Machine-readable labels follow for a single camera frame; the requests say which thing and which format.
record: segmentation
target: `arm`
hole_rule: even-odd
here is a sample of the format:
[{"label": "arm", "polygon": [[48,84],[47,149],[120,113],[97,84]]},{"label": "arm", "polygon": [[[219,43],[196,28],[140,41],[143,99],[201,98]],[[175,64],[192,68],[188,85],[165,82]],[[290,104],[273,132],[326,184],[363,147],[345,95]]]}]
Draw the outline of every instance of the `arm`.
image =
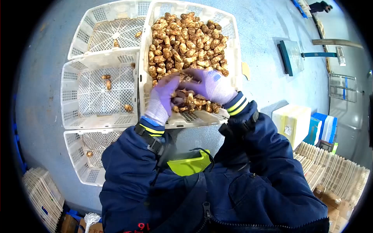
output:
[{"label": "arm", "polygon": [[[171,114],[171,93],[179,84],[176,75],[170,75],[167,82],[160,81],[151,91],[148,109],[138,122],[150,136],[162,137],[164,134],[164,125]],[[127,128],[102,154],[106,173],[100,201],[105,232],[137,226],[141,216],[133,210],[143,206],[156,178],[156,155],[148,150],[145,139],[134,129],[134,126]]]},{"label": "arm", "polygon": [[278,199],[278,203],[284,203],[285,200],[294,205],[294,210],[307,206],[310,221],[326,217],[326,206],[310,190],[300,162],[293,159],[290,142],[277,133],[277,128],[269,116],[259,113],[257,121],[243,130],[242,125],[250,121],[257,110],[257,104],[255,101],[243,100],[243,104],[230,109],[242,98],[244,96],[239,93],[224,107],[231,115],[236,111],[236,114],[229,118],[228,125],[236,136],[239,135],[238,141],[242,143],[251,161],[250,171],[269,179],[272,186],[270,189],[275,192],[271,199]]},{"label": "arm", "polygon": [[[273,190],[269,198],[278,200],[277,203],[286,201],[294,210],[299,210],[298,206],[305,207],[309,213],[313,212],[310,221],[316,220],[317,217],[326,217],[325,205],[313,195],[304,178],[301,164],[293,159],[290,142],[277,133],[276,126],[267,115],[257,113],[256,102],[249,102],[241,92],[237,93],[230,86],[230,81],[219,77],[215,71],[186,72],[201,81],[199,84],[184,83],[186,89],[192,89],[212,102],[222,104],[230,114],[228,126],[232,137],[235,137],[236,143],[243,148],[251,161],[250,171],[268,178],[272,183],[268,188]],[[246,124],[253,122],[251,117],[254,114],[258,116],[256,122]]]}]

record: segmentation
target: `cuff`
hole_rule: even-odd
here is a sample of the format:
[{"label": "cuff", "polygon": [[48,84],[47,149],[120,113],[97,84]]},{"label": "cuff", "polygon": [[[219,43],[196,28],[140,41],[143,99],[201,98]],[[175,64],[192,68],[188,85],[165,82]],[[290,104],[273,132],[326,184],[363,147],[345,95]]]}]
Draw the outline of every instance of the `cuff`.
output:
[{"label": "cuff", "polygon": [[139,124],[149,132],[150,136],[162,137],[164,134],[164,126],[159,125],[154,120],[146,116],[141,117]]},{"label": "cuff", "polygon": [[244,96],[244,94],[239,91],[237,96],[234,97],[230,102],[223,105],[230,116],[238,115],[248,107],[249,99]]}]

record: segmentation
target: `yellow reflective stripe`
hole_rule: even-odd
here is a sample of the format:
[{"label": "yellow reflective stripe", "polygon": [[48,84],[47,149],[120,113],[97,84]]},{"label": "yellow reflective stripe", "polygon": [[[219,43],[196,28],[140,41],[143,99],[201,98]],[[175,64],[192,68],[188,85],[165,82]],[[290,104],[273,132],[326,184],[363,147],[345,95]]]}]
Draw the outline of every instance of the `yellow reflective stripe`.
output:
[{"label": "yellow reflective stripe", "polygon": [[244,100],[245,96],[243,95],[242,98],[237,103],[235,103],[235,105],[227,109],[227,112],[235,110]]},{"label": "yellow reflective stripe", "polygon": [[163,134],[164,131],[157,131],[157,130],[154,130],[154,129],[151,129],[151,128],[148,128],[146,126],[143,126],[142,124],[140,124],[142,127],[144,127],[146,129],[146,131],[149,131],[151,133],[160,133],[160,134]]},{"label": "yellow reflective stripe", "polygon": [[242,111],[242,109],[244,109],[244,108],[246,107],[246,105],[247,105],[248,103],[249,103],[249,100],[246,100],[246,101],[244,102],[244,104],[241,105],[241,107],[239,107],[236,111],[230,112],[229,114],[230,114],[231,116],[234,116],[234,115],[240,113],[240,112]]}]

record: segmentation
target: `zipper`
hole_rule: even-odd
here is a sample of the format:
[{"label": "zipper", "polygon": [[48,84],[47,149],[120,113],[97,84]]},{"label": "zipper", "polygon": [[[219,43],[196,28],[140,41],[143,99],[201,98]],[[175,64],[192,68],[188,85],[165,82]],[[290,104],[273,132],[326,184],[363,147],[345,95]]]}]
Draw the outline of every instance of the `zipper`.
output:
[{"label": "zipper", "polygon": [[285,225],[224,223],[224,222],[221,222],[221,221],[218,221],[218,220],[215,220],[215,219],[212,218],[212,214],[211,214],[211,211],[210,211],[210,203],[209,202],[204,202],[203,203],[203,210],[204,210],[204,221],[203,221],[203,224],[201,225],[200,229],[196,233],[200,233],[200,231],[205,227],[206,223],[207,222],[211,223],[211,221],[213,221],[213,222],[215,222],[217,224],[221,224],[221,225],[225,225],[225,226],[234,226],[234,227],[265,227],[265,228],[297,229],[297,228],[301,228],[301,227],[307,226],[309,224],[312,224],[312,223],[314,223],[316,221],[328,218],[328,217],[321,218],[321,219],[318,219],[318,220],[306,223],[306,224],[298,226],[298,227],[289,227],[289,226],[285,226]]},{"label": "zipper", "polygon": [[210,219],[211,219],[210,203],[207,201],[203,203],[203,217],[204,217],[203,224],[201,225],[201,227],[196,233],[200,233],[202,229],[206,226],[207,222],[211,223],[210,222]]}]

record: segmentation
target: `hand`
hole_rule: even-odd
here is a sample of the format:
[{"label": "hand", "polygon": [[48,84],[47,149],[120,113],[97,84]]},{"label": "hand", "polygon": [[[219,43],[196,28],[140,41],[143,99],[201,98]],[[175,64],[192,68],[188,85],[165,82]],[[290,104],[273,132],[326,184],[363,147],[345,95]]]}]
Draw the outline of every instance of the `hand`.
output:
[{"label": "hand", "polygon": [[180,82],[179,73],[164,76],[150,92],[149,106],[145,116],[165,126],[171,116],[171,95]]},{"label": "hand", "polygon": [[193,90],[196,94],[201,94],[211,102],[221,105],[230,102],[237,95],[237,91],[231,86],[230,80],[214,70],[186,69],[185,73],[192,75],[194,80],[201,82],[199,84],[181,82],[178,89]]}]

